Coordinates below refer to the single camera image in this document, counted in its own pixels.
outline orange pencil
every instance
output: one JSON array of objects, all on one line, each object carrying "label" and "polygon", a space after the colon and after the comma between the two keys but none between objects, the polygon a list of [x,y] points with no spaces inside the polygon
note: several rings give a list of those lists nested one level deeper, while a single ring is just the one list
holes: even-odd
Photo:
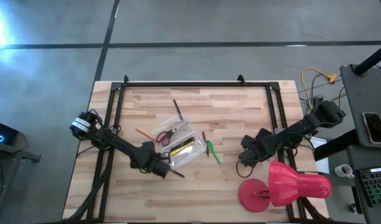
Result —
[{"label": "orange pencil", "polygon": [[140,129],[135,128],[135,130],[138,131],[139,133],[143,134],[144,136],[148,137],[149,139],[153,140],[153,142],[155,143],[155,140],[152,136],[149,136],[148,134],[146,134],[145,132],[143,132]]}]

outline green pen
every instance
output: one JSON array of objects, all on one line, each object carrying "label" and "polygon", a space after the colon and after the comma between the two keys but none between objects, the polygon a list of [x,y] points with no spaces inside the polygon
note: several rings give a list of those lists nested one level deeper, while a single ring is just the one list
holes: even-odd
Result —
[{"label": "green pen", "polygon": [[216,162],[218,162],[218,164],[221,165],[221,161],[219,160],[218,156],[216,155],[216,152],[214,150],[214,146],[212,145],[212,143],[209,140],[207,140],[206,143],[207,143],[207,146],[209,147],[209,150],[211,150],[211,152],[214,154]]}]

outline keyboard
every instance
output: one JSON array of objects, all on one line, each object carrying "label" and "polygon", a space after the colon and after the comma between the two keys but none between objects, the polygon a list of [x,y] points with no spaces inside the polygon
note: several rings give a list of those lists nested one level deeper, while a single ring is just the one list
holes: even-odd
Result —
[{"label": "keyboard", "polygon": [[370,207],[381,206],[381,167],[357,170]]}]

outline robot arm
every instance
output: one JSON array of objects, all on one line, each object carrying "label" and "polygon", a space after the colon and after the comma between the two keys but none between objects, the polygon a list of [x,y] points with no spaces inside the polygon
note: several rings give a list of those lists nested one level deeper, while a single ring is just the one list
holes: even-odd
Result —
[{"label": "robot arm", "polygon": [[312,133],[318,127],[332,128],[341,123],[345,115],[335,103],[324,101],[302,120],[278,134],[262,128],[255,138],[244,136],[241,145],[245,151],[239,154],[241,164],[255,167],[257,162],[272,157],[280,145],[299,143],[302,136]]},{"label": "robot arm", "polygon": [[142,147],[135,147],[131,143],[117,136],[115,129],[103,126],[97,113],[88,111],[81,113],[71,124],[70,129],[74,137],[85,140],[90,139],[92,145],[100,150],[113,147],[131,159],[131,168],[140,169],[147,173],[167,176],[170,166],[161,162],[162,156],[156,153],[153,142],[144,142]]}]

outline yellow object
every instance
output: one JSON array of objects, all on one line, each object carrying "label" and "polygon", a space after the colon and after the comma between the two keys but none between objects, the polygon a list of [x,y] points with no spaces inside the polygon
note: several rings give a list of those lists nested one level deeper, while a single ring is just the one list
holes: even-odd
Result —
[{"label": "yellow object", "polygon": [[316,72],[318,72],[318,73],[324,75],[324,76],[328,79],[328,81],[329,81],[330,83],[334,83],[334,82],[335,82],[335,79],[336,79],[336,77],[337,77],[337,74],[332,74],[332,75],[330,75],[330,74],[324,73],[324,72],[322,72],[322,71],[320,71],[320,70],[318,70],[318,69],[316,69],[316,68],[306,68],[306,69],[304,69],[304,70],[302,71],[302,74],[301,74],[302,84],[303,84],[303,87],[305,88],[306,96],[308,97],[308,104],[309,104],[309,107],[310,107],[311,109],[313,109],[313,106],[312,106],[312,104],[311,104],[311,102],[310,102],[311,99],[310,99],[309,91],[308,91],[308,88],[306,87],[306,84],[305,84],[305,72],[306,72],[307,70],[313,70],[313,71],[316,71]]},{"label": "yellow object", "polygon": [[174,151],[172,151],[170,154],[171,156],[174,156],[176,154],[178,154],[180,151],[186,149],[187,147],[191,146],[192,144],[194,144],[195,142],[194,141],[191,141],[189,142],[188,144],[185,144],[184,146],[180,147],[179,149],[176,149]]}]

